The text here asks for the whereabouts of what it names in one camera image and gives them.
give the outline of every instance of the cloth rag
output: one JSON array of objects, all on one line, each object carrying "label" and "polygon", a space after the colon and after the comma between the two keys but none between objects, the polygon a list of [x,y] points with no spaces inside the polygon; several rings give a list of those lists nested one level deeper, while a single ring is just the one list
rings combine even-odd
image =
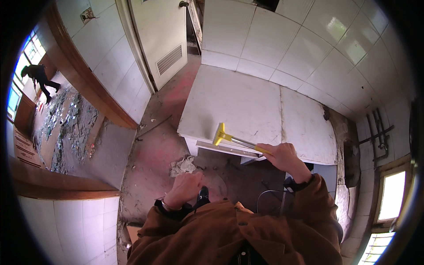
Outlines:
[{"label": "cloth rag", "polygon": [[171,162],[171,177],[175,178],[176,176],[189,172],[192,173],[196,170],[196,166],[193,165],[194,156],[188,156],[187,158],[183,158],[178,162]]}]

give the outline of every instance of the electrical outlet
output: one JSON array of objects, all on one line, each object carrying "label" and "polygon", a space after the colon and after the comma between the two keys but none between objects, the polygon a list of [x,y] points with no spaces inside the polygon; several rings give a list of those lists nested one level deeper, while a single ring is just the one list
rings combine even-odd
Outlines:
[{"label": "electrical outlet", "polygon": [[84,25],[87,24],[91,19],[95,18],[91,7],[87,8],[84,12],[82,12],[80,18]]}]

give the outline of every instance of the yellow scraper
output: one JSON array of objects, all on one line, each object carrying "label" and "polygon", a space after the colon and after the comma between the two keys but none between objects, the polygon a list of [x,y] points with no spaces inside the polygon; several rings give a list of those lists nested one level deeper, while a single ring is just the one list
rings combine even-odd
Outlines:
[{"label": "yellow scraper", "polygon": [[222,141],[222,139],[225,139],[225,140],[230,141],[230,142],[238,143],[240,145],[254,149],[254,150],[259,151],[261,153],[268,153],[268,154],[272,155],[272,153],[270,151],[267,151],[263,148],[260,148],[254,143],[251,143],[251,142],[242,140],[240,138],[234,137],[232,135],[226,134],[225,131],[224,131],[224,123],[219,124],[218,130],[216,131],[216,134],[215,134],[215,139],[213,140],[213,144],[218,145]]}]

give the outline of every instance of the door vent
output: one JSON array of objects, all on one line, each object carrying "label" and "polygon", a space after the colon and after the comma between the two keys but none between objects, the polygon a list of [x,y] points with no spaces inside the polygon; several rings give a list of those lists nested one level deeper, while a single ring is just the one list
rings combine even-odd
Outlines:
[{"label": "door vent", "polygon": [[181,57],[183,57],[181,44],[168,53],[164,58],[160,59],[156,66],[158,67],[159,74],[162,75],[168,70],[174,63],[176,63]]}]

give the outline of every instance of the cable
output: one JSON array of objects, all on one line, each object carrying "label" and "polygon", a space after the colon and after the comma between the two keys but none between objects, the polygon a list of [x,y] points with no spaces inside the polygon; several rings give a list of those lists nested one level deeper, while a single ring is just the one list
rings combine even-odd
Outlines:
[{"label": "cable", "polygon": [[259,196],[256,200],[256,213],[257,214],[259,214],[259,210],[258,210],[259,198],[262,196],[262,194],[267,193],[267,192],[288,192],[288,193],[290,193],[288,190],[266,190],[266,191],[262,192],[261,194],[259,194]]}]

